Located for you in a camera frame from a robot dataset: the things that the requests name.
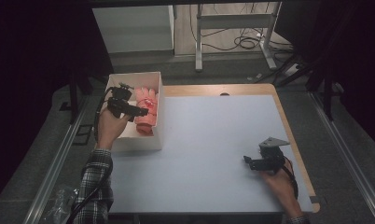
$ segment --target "pink fabric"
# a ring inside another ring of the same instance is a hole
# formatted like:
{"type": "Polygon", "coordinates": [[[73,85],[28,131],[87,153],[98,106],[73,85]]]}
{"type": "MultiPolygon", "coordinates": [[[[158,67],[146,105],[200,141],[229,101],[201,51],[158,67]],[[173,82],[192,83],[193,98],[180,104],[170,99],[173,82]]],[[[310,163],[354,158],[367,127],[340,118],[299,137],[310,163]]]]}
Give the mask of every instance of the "pink fabric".
{"type": "Polygon", "coordinates": [[[138,107],[149,109],[146,116],[135,118],[134,122],[137,124],[137,132],[144,135],[151,135],[153,134],[152,126],[156,125],[158,117],[158,95],[153,89],[148,90],[142,87],[135,88],[135,98],[138,107]]]}

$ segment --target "white surface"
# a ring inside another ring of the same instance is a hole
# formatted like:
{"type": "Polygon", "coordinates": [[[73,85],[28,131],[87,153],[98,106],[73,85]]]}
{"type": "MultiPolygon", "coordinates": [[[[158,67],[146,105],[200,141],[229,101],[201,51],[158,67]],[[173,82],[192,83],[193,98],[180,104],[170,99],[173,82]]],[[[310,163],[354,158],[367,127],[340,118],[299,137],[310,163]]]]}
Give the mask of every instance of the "white surface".
{"type": "MultiPolygon", "coordinates": [[[[163,150],[114,152],[111,213],[283,212],[243,156],[287,140],[270,95],[166,97],[163,150]]],[[[290,146],[281,147],[295,161],[290,146]]],[[[313,210],[299,168],[299,202],[313,210]]]]}
{"type": "Polygon", "coordinates": [[[94,8],[108,53],[174,48],[171,6],[94,8]]]}

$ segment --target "cardboard box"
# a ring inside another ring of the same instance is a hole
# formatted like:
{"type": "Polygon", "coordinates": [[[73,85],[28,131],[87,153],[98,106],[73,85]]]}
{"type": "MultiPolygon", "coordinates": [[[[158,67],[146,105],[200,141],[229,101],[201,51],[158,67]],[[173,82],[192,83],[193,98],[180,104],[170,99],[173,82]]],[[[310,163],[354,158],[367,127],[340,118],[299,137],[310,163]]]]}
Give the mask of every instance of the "cardboard box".
{"type": "MultiPolygon", "coordinates": [[[[129,86],[140,88],[147,87],[153,89],[159,95],[157,122],[152,127],[153,135],[145,136],[136,131],[136,124],[129,122],[121,136],[114,142],[112,151],[129,151],[129,150],[160,150],[163,142],[163,115],[164,115],[164,94],[162,90],[160,72],[150,73],[130,73],[130,74],[112,74],[109,76],[106,89],[110,87],[119,87],[119,83],[123,82],[129,86]]],[[[132,92],[129,105],[136,105],[135,91],[132,92]]],[[[111,91],[105,96],[107,100],[112,96],[111,91]]]]}

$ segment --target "hand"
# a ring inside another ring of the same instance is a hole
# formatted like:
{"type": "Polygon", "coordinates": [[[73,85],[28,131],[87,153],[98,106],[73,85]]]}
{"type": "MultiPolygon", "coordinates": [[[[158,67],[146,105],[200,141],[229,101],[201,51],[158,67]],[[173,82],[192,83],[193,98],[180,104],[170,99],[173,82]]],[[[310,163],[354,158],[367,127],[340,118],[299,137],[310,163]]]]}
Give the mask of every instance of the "hand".
{"type": "MultiPolygon", "coordinates": [[[[292,173],[290,160],[286,159],[285,167],[292,173]]],[[[259,173],[277,196],[289,218],[303,216],[299,202],[295,198],[289,175],[283,169],[280,169],[275,175],[270,175],[264,171],[259,173]]]]}
{"type": "Polygon", "coordinates": [[[130,117],[130,115],[124,115],[123,118],[117,119],[108,108],[105,108],[98,122],[97,147],[110,149],[113,142],[123,133],[130,117]]]}

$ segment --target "gray panel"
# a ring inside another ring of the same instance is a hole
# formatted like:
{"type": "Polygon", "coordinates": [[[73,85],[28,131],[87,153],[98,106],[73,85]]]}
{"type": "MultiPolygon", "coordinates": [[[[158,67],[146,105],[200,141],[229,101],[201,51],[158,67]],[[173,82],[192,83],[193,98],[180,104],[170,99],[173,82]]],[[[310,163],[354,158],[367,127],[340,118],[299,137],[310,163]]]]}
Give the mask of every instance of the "gray panel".
{"type": "MultiPolygon", "coordinates": [[[[287,140],[270,95],[165,98],[164,147],[113,153],[111,213],[265,213],[282,207],[243,161],[287,140]]],[[[295,161],[290,146],[281,147],[295,161]]],[[[312,211],[297,166],[299,202],[312,211]]]]}

